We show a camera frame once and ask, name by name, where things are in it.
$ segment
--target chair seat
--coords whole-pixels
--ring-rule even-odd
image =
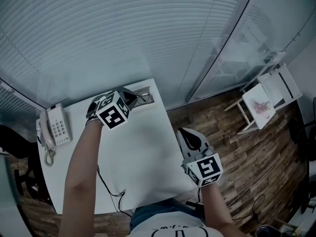
[[[259,129],[262,129],[276,113],[260,83],[243,94],[242,99]]]

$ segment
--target denim shorts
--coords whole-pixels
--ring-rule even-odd
[[[158,203],[153,203],[137,208],[129,223],[130,230],[133,230],[140,223],[144,222],[145,220],[148,220],[156,214],[174,211],[181,211],[193,217],[196,217],[203,222],[205,221],[205,219],[202,218],[202,215],[200,213],[194,211],[193,209],[180,203],[179,201],[170,198],[164,201],[160,201]]]

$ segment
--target chair leg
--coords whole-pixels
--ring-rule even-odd
[[[241,101],[242,101],[242,98],[238,99],[232,105],[229,105],[224,111],[226,112],[226,111],[230,110],[232,107],[234,107],[235,105],[239,104]]]
[[[255,130],[258,130],[258,127],[254,127],[254,128],[248,128],[246,129],[248,126],[246,126],[242,131],[238,132],[237,135],[241,135],[241,134],[245,134],[245,133],[249,133]]]
[[[244,119],[246,120],[247,124],[250,125],[251,123],[250,123],[250,121],[249,121],[249,119],[248,119],[248,117],[247,117],[245,111],[244,111],[243,108],[241,107],[240,103],[238,103],[237,106],[238,106],[238,108],[239,108],[239,110],[240,110],[242,116],[243,116]]]
[[[254,123],[255,123],[255,121],[253,120],[253,121],[250,122],[242,131],[246,131],[246,130],[249,129]]]

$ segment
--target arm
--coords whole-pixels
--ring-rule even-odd
[[[201,188],[205,225],[221,232],[224,237],[245,237],[233,224],[232,217],[216,183]]]
[[[59,237],[94,236],[96,174],[102,127],[99,121],[89,122],[71,157]]]

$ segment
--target electrical wire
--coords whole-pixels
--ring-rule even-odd
[[[111,197],[113,206],[114,206],[114,208],[115,208],[115,211],[117,211],[117,212],[120,211],[121,213],[123,213],[123,214],[125,214],[125,215],[127,215],[128,217],[131,218],[131,217],[132,217],[131,215],[129,215],[128,213],[126,213],[126,212],[124,212],[124,211],[122,211],[122,210],[120,209],[120,202],[121,202],[123,196],[125,195],[125,191],[122,191],[121,193],[119,193],[119,194],[117,194],[117,195],[112,194],[112,192],[110,192],[108,186],[106,185],[106,183],[104,182],[104,180],[103,180],[103,178],[102,178],[102,176],[101,176],[101,174],[100,174],[99,165],[97,165],[97,172],[98,172],[98,176],[100,177],[102,183],[104,184],[105,188],[107,189],[108,193],[110,194],[110,197]],[[117,207],[115,206],[113,197],[119,197],[119,200],[118,200],[118,209],[117,209]]]
[[[44,156],[44,162],[47,167],[52,167],[54,164],[54,151],[50,149],[47,144],[45,144],[45,156]]]
[[[299,131],[299,133],[298,133],[297,136],[296,136],[296,140],[295,140],[295,141],[298,140],[298,138],[300,137],[301,132],[303,132],[304,130],[305,130],[305,128],[302,128],[302,129]]]
[[[233,200],[233,202],[231,202],[227,207],[230,207],[233,203],[235,203],[235,201],[240,198],[242,195],[244,195],[248,190],[250,190],[252,187],[254,187],[257,183],[259,183],[274,167],[275,165],[277,165],[277,163],[281,160],[281,157],[276,161],[276,163],[257,181],[255,182],[253,185],[251,185],[249,188],[247,188],[243,193],[241,193],[237,198],[235,198]]]
[[[295,236],[297,236],[297,233],[295,231],[286,231],[284,233],[281,233],[281,236],[293,236],[293,234],[295,234]]]
[[[197,200],[198,200],[199,203],[200,203],[200,199],[199,199],[199,193],[200,193],[200,191],[201,191],[201,188],[199,188],[199,189],[197,190]]]
[[[258,201],[261,197],[263,197],[262,202],[257,206],[257,208],[255,208],[255,205],[256,205],[257,201]],[[252,212],[251,212],[250,214],[248,214],[247,216],[244,216],[244,217],[240,217],[240,218],[233,219],[233,220],[245,219],[245,218],[247,218],[247,217],[249,217],[249,216],[252,216],[252,219],[254,219],[255,221],[257,221],[260,225],[263,225],[262,223],[260,223],[260,222],[258,221],[258,214],[256,213],[256,210],[258,210],[259,207],[264,203],[265,199],[266,199],[266,196],[265,196],[264,194],[261,194],[261,195],[258,196],[257,199],[254,201],[254,203],[253,203],[253,205],[252,205],[252,208],[251,208],[251,211],[252,211]]]
[[[143,98],[143,96],[142,95],[139,95],[139,92],[142,92],[142,90],[140,90],[140,91],[138,91],[137,93],[136,93],[136,97],[140,97],[143,101],[144,101],[144,103],[140,103],[140,102],[138,102],[138,99],[137,99],[137,103],[138,104],[140,104],[140,105],[144,105],[144,104],[147,104],[147,102],[149,101],[149,93],[148,93],[148,99],[147,99],[147,101]]]

